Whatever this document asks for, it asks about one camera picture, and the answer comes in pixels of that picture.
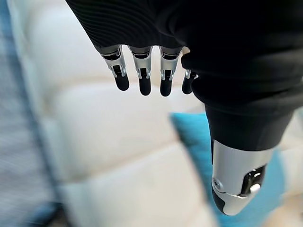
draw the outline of robotic finger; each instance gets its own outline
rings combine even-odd
[[[161,52],[161,84],[160,92],[163,96],[168,96],[171,92],[172,79],[174,77],[178,57],[182,47],[170,49],[160,47]]]
[[[129,81],[121,45],[100,48],[99,52],[112,71],[117,87],[121,91],[126,91],[129,88]]]

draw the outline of blue cushion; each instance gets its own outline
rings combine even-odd
[[[268,214],[279,206],[285,179],[278,153],[267,166],[263,185],[238,215],[226,216],[216,207],[211,188],[212,164],[208,121],[205,114],[173,113],[171,119],[202,179],[207,197],[221,227],[259,227]]]

